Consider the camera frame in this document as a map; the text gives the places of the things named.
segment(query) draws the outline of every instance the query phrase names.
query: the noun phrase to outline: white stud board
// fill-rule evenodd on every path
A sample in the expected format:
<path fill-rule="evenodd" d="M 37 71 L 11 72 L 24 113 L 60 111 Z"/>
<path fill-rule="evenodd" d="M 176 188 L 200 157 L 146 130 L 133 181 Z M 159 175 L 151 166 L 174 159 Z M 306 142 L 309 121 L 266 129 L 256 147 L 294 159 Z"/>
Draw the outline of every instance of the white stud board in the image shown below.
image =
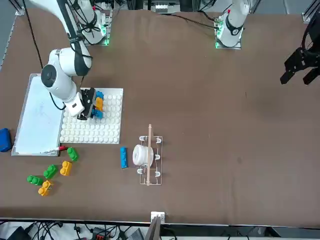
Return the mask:
<path fill-rule="evenodd" d="M 104 94 L 103 118 L 86 121 L 71 117 L 66 110 L 60 131 L 61 143 L 119 144 L 123 104 L 123 88 L 96 88 Z"/>

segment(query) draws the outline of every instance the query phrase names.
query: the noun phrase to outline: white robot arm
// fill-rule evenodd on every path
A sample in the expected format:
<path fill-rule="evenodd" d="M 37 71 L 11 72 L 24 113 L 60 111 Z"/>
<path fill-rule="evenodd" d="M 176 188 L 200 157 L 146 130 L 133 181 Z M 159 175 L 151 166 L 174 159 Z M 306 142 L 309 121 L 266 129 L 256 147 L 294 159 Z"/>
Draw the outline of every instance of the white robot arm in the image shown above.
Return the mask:
<path fill-rule="evenodd" d="M 82 18 L 92 26 L 98 22 L 97 15 L 89 0 L 30 1 L 39 8 L 54 14 L 61 21 L 70 41 L 70 47 L 51 51 L 48 64 L 41 71 L 42 83 L 50 93 L 64 102 L 73 117 L 78 116 L 79 119 L 86 120 L 91 116 L 96 91 L 94 88 L 77 90 L 72 76 L 85 76 L 91 68 L 92 57 L 85 46 L 72 9 L 77 11 L 80 19 Z M 97 42 L 103 38 L 100 31 L 92 30 L 90 34 Z"/>
<path fill-rule="evenodd" d="M 220 35 L 217 36 L 223 45 L 229 48 L 237 45 L 249 11 L 248 0 L 232 0 L 229 11 L 222 16 L 223 27 Z"/>

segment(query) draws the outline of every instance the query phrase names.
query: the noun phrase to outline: marker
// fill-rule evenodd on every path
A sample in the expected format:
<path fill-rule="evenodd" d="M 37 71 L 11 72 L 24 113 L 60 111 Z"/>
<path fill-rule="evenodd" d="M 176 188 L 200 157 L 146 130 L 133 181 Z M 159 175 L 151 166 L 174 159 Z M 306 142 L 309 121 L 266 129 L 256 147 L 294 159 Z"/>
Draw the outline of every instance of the marker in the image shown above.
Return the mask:
<path fill-rule="evenodd" d="M 64 151 L 64 150 L 67 150 L 68 148 L 66 146 L 58 146 L 58 147 L 55 147 L 55 148 L 52 148 L 48 151 L 43 151 L 43 152 L 40 152 L 40 154 L 49 154 L 49 153 L 52 153 L 52 152 L 56 152 L 56 151 Z"/>

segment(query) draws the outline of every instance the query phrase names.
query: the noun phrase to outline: cup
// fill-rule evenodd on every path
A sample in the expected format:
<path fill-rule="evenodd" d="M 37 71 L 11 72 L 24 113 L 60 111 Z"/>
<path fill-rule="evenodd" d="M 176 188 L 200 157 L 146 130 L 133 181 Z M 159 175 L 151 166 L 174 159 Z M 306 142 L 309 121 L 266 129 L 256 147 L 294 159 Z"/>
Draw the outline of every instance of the cup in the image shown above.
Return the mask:
<path fill-rule="evenodd" d="M 150 148 L 150 167 L 154 161 L 154 150 Z M 133 163 L 136 166 L 148 165 L 148 147 L 143 145 L 136 145 L 132 154 Z"/>

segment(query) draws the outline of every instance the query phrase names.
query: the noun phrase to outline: blue object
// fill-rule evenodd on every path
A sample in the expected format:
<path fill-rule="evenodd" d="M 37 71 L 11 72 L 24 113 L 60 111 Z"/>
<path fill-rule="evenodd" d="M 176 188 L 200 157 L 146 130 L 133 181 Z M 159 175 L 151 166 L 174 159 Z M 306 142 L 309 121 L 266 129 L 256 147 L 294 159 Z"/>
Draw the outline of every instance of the blue object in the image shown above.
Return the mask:
<path fill-rule="evenodd" d="M 0 152 L 6 152 L 12 148 L 8 128 L 0 130 Z"/>
<path fill-rule="evenodd" d="M 120 157 L 121 157 L 121 168 L 125 169 L 128 167 L 127 162 L 127 148 L 125 146 L 120 147 Z"/>
<path fill-rule="evenodd" d="M 97 98 L 104 99 L 104 94 L 101 91 L 96 91 L 95 99 L 97 99 Z"/>
<path fill-rule="evenodd" d="M 92 109 L 91 114 L 93 116 L 96 116 L 99 119 L 102 119 L 104 117 L 104 114 L 101 111 L 97 110 L 97 109 Z"/>

